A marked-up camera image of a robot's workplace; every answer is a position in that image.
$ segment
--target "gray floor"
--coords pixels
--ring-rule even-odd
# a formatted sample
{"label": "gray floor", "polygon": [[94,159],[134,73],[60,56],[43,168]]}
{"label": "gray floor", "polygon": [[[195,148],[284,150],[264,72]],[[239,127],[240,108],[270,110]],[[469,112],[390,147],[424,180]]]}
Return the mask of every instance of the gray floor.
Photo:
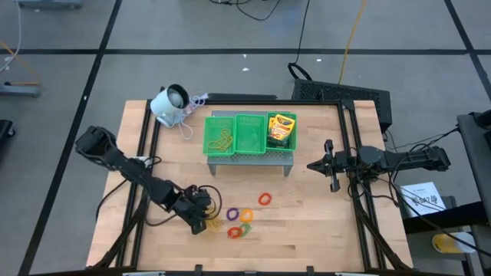
{"label": "gray floor", "polygon": [[[274,1],[252,1],[261,16]],[[475,48],[491,48],[490,3],[453,0]],[[295,48],[306,1],[283,0],[273,16],[253,21],[235,7],[200,1],[123,0],[108,48]],[[114,0],[84,0],[80,10],[23,10],[23,48],[90,48],[101,42]],[[304,48],[344,48],[360,1],[312,0]],[[16,10],[0,3],[0,40],[17,43]],[[352,48],[464,49],[443,0],[368,1]],[[23,55],[41,75],[38,99],[0,97],[0,118],[13,120],[18,135],[0,160],[0,274],[17,274],[95,56]],[[161,85],[182,84],[191,94],[275,94],[290,98],[290,54],[105,55],[88,100],[81,131],[100,125],[115,133],[124,102],[147,99]],[[479,56],[491,71],[491,56]],[[315,80],[335,82],[341,55],[302,55],[299,64]],[[0,81],[31,80],[14,63]],[[396,144],[446,132],[456,116],[490,108],[468,55],[351,55],[344,84],[389,90]],[[399,183],[434,181],[458,204],[476,201],[472,173],[459,134],[442,140],[452,161],[445,173],[410,171]],[[71,154],[61,188],[31,272],[82,269],[94,231],[94,211],[107,172]],[[418,268],[440,271],[441,263],[414,255]],[[447,273],[461,273],[460,265]]]}

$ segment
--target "red rubber band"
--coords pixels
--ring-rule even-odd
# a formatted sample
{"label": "red rubber band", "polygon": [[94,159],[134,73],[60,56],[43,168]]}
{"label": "red rubber band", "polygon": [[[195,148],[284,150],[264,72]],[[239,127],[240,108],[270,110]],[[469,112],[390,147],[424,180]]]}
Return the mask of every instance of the red rubber band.
{"label": "red rubber band", "polygon": [[229,236],[229,238],[239,238],[242,235],[242,228],[232,227],[227,231],[227,235]]}
{"label": "red rubber band", "polygon": [[[263,202],[262,201],[262,198],[265,197],[265,196],[268,197],[268,200],[265,201],[265,202]],[[266,205],[269,205],[269,203],[271,203],[272,199],[273,198],[272,198],[271,194],[269,192],[265,192],[261,196],[259,196],[258,202],[259,202],[260,205],[266,206]]]}

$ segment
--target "orange rubber band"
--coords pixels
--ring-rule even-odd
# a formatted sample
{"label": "orange rubber band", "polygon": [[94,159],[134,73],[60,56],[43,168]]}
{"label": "orange rubber band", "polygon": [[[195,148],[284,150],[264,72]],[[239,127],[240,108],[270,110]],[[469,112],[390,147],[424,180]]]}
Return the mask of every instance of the orange rubber band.
{"label": "orange rubber band", "polygon": [[227,231],[227,236],[229,238],[238,238],[242,235],[242,228],[240,227],[232,227]]}
{"label": "orange rubber band", "polygon": [[240,212],[241,222],[251,222],[253,219],[254,219],[254,212],[251,209],[243,209],[242,212]]}
{"label": "orange rubber band", "polygon": [[[268,198],[268,200],[263,202],[262,198],[265,196]],[[266,205],[269,205],[269,203],[271,203],[272,199],[273,198],[272,198],[271,194],[269,192],[265,192],[261,196],[259,196],[258,202],[260,205],[266,206]]]}

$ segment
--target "white paper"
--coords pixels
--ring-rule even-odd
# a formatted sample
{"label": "white paper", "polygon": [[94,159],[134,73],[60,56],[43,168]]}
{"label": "white paper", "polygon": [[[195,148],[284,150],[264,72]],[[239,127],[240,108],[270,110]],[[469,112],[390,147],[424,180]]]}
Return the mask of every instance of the white paper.
{"label": "white paper", "polygon": [[[413,207],[420,215],[445,210],[445,205],[433,182],[401,186],[399,190],[407,204]],[[418,216],[407,206],[406,210],[411,218]]]}

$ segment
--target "colorful rubber band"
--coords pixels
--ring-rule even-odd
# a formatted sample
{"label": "colorful rubber band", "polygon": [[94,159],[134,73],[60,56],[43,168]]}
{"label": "colorful rubber band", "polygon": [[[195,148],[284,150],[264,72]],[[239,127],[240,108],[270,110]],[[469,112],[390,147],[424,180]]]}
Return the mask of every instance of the colorful rubber band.
{"label": "colorful rubber band", "polygon": [[249,231],[251,231],[252,229],[252,226],[249,224],[249,223],[242,223],[240,226],[239,226],[242,230],[242,235],[240,235],[240,238],[244,238],[247,233],[249,233]]}
{"label": "colorful rubber band", "polygon": [[[236,212],[236,215],[234,215],[233,217],[230,216],[230,212]],[[237,208],[230,208],[229,211],[227,211],[227,219],[229,221],[234,221],[236,220],[237,218],[239,217],[239,210]]]}
{"label": "colorful rubber band", "polygon": [[251,209],[243,209],[240,212],[241,222],[251,222],[254,219],[254,212]]}
{"label": "colorful rubber band", "polygon": [[227,236],[229,238],[238,238],[242,235],[242,229],[239,227],[232,227],[227,231]]}
{"label": "colorful rubber band", "polygon": [[[268,200],[262,201],[262,198],[265,196],[268,197]],[[265,192],[261,196],[259,196],[258,202],[260,205],[266,206],[266,205],[269,205],[269,203],[271,203],[272,199],[273,198],[272,198],[271,194],[269,192]]]}

